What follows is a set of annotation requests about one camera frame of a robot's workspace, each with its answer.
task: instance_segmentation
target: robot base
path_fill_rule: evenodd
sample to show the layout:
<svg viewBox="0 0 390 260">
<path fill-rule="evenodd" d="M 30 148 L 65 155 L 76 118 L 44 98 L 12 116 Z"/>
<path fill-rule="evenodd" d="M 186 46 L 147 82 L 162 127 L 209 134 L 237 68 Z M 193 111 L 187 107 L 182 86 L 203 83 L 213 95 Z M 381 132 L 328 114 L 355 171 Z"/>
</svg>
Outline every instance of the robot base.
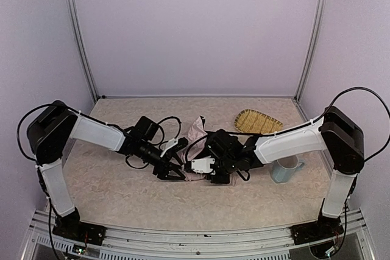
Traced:
<svg viewBox="0 0 390 260">
<path fill-rule="evenodd" d="M 56 236 L 98 246 L 103 243 L 105 231 L 102 225 L 81 222 L 77 209 L 65 217 L 56 218 L 53 228 Z"/>
<path fill-rule="evenodd" d="M 328 239 L 335 237 L 337 234 L 343 234 L 343 232 L 344 229 L 342 228 L 340 217 L 331 219 L 323 216 L 321 212 L 318 215 L 317 221 L 293 225 L 291 227 L 291 235 L 295 245 Z"/>
</svg>

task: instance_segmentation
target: table surface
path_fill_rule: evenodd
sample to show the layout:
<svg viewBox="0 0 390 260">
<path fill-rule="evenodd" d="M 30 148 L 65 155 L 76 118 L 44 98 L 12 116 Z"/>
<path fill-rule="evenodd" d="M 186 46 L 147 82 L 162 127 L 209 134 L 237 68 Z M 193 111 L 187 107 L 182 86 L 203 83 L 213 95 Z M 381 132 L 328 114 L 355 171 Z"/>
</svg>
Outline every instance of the table surface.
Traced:
<svg viewBox="0 0 390 260">
<path fill-rule="evenodd" d="M 281 98 L 100 99 L 91 115 L 121 127 L 134 125 L 143 115 L 154 121 L 178 116 L 182 120 L 182 135 L 186 135 L 199 115 L 206 118 L 206 130 L 234 130 L 236 115 L 247 108 L 278 119 L 284 128 L 302 123 L 292 100 Z M 175 121 L 167 121 L 163 126 L 166 137 L 175 135 Z M 301 157 L 306 166 L 285 184 L 272 181 L 267 165 L 251 170 L 248 182 L 234 175 L 230 185 L 220 186 L 207 180 L 160 181 L 152 175 L 152 166 L 131 169 L 122 155 L 77 141 L 64 166 L 64 176 L 85 221 L 155 230 L 237 230 L 287 225 L 317 217 L 329 177 L 318 153 Z M 137 158 L 131 160 L 140 163 Z"/>
</svg>

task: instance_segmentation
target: pink cloth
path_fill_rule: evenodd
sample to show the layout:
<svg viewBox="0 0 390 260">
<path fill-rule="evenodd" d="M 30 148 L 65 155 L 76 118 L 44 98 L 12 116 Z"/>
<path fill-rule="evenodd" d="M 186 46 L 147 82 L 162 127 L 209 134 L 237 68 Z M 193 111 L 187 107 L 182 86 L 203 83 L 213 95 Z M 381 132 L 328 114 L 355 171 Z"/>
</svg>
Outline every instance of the pink cloth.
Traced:
<svg viewBox="0 0 390 260">
<path fill-rule="evenodd" d="M 188 130 L 187 139 L 188 139 L 188 146 L 190 146 L 195 140 L 207 135 L 207 132 L 204 130 L 203 127 L 203 121 L 202 118 L 199 116 L 194 123 L 191 125 L 190 129 Z M 190 151 L 188 152 L 188 160 L 192 160 L 194 157 L 196 157 L 200 152 L 203 150 L 205 146 L 206 139 L 203 139 L 199 141 L 197 144 L 192 146 Z M 181 152 L 178 153 L 179 158 L 185 163 L 185 152 L 188 147 L 183 149 Z M 205 178 L 205 175 L 202 174 L 195 174 L 195 173 L 187 173 L 185 174 L 185 180 L 186 181 L 196 181 L 196 180 L 202 180 Z"/>
</svg>

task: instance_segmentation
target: lavender wall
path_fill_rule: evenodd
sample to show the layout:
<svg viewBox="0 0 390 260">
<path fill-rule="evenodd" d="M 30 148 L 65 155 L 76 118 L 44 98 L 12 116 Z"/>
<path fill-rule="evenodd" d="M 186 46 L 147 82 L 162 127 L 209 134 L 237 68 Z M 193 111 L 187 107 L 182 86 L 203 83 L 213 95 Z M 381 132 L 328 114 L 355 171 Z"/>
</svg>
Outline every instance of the lavender wall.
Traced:
<svg viewBox="0 0 390 260">
<path fill-rule="evenodd" d="M 317 0 L 76 0 L 105 95 L 289 95 Z"/>
<path fill-rule="evenodd" d="M 0 258 L 16 259 L 32 214 L 44 203 L 34 164 L 16 145 L 16 125 L 54 99 L 84 111 L 92 101 L 65 0 L 0 3 Z"/>
<path fill-rule="evenodd" d="M 341 90 L 368 86 L 390 104 L 390 0 L 327 0 L 319 43 L 303 108 L 309 116 Z M 336 103 L 363 128 L 367 155 L 389 134 L 384 109 L 373 96 L 358 92 Z M 361 207 L 377 248 L 378 259 L 390 259 L 390 149 L 366 164 L 352 203 Z"/>
</svg>

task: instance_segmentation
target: aluminum frame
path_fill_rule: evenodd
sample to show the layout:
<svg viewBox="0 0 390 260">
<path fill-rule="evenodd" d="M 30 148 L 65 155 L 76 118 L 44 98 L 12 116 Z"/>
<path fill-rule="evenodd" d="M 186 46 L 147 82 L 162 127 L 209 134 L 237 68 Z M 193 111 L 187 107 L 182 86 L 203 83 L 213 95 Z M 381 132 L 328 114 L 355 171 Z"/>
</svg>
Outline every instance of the aluminum frame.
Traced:
<svg viewBox="0 0 390 260">
<path fill-rule="evenodd" d="M 87 80 L 88 90 L 91 94 L 93 102 L 96 103 L 99 99 L 98 89 L 94 81 L 90 64 L 88 62 L 87 53 L 85 52 L 85 46 L 81 34 L 79 19 L 77 17 L 76 2 L 75 0 L 66 0 L 68 10 L 71 18 L 72 29 L 74 38 L 76 39 L 77 49 L 79 51 L 82 69 Z"/>
<path fill-rule="evenodd" d="M 69 14 L 71 17 L 71 23 L 72 23 L 72 27 L 73 27 L 74 36 L 75 36 L 76 43 L 77 43 L 77 48 L 78 48 L 80 59 L 82 62 L 82 69 L 83 69 L 85 78 L 87 80 L 88 90 L 92 96 L 94 103 L 96 103 L 98 101 L 98 99 L 100 98 L 100 96 L 98 93 L 98 88 L 96 86 L 96 82 L 94 81 L 94 77 L 92 75 L 91 67 L 89 65 L 87 53 L 85 50 L 85 45 L 84 45 L 84 42 L 82 39 L 79 19 L 77 17 L 76 2 L 75 2 L 75 0 L 67 0 L 67 3 L 68 3 Z M 325 7 L 325 0 L 317 0 L 316 13 L 314 16 L 314 24 L 313 24 L 313 29 L 311 31 L 309 47 L 308 47 L 308 51 L 307 51 L 306 58 L 305 58 L 305 64 L 303 66 L 303 71 L 302 71 L 302 74 L 301 74 L 299 82 L 298 82 L 298 88 L 297 88 L 297 91 L 296 91 L 295 96 L 294 96 L 294 98 L 298 102 L 302 98 L 302 94 L 303 94 L 303 91 L 305 89 L 308 77 L 309 77 L 310 68 L 311 68 L 314 53 L 316 50 L 319 31 L 321 28 L 322 15 L 324 14 L 324 7 Z M 137 96 L 137 95 L 135 95 L 135 96 L 107 96 L 107 97 L 109 97 L 109 98 L 127 98 L 127 97 L 153 97 L 153 96 Z M 285 96 L 267 96 L 267 97 L 285 97 Z"/>
<path fill-rule="evenodd" d="M 30 260 L 36 246 L 51 247 L 48 232 L 49 214 L 36 211 L 26 236 L 22 260 Z M 289 259 L 289 252 L 295 248 L 320 244 L 328 239 L 310 244 L 294 245 L 290 226 L 257 228 L 235 231 L 161 231 L 141 228 L 107 226 L 102 246 L 88 245 L 89 255 L 85 259 Z M 360 210 L 347 212 L 347 234 L 356 233 L 364 260 L 374 260 L 371 239 Z M 62 237 L 53 236 L 56 249 L 65 252 L 74 245 L 83 245 Z"/>
<path fill-rule="evenodd" d="M 307 80 L 309 78 L 310 69 L 313 64 L 313 58 L 316 52 L 318 36 L 321 29 L 322 17 L 324 15 L 325 2 L 326 0 L 318 0 L 317 2 L 317 9 L 314 17 L 313 30 L 311 31 L 309 48 L 305 59 L 305 65 L 303 67 L 302 75 L 300 77 L 298 83 L 298 89 L 295 95 L 295 99 L 296 101 L 298 101 L 298 103 L 302 98 L 303 91 L 305 90 Z"/>
</svg>

